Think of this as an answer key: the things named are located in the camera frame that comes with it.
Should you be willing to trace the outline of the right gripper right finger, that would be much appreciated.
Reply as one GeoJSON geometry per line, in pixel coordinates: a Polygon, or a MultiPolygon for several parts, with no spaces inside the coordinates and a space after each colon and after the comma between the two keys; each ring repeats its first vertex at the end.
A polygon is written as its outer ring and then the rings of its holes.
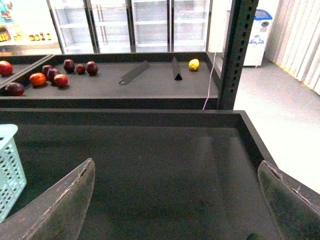
{"type": "Polygon", "coordinates": [[[266,160],[257,176],[281,239],[318,240],[320,194],[266,160]]]}

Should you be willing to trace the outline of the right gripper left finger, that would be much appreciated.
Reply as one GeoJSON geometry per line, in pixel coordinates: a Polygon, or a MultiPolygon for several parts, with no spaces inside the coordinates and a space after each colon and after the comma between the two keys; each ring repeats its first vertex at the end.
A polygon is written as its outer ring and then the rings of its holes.
{"type": "Polygon", "coordinates": [[[95,183],[95,162],[88,158],[25,207],[0,224],[2,240],[76,240],[95,183]]]}

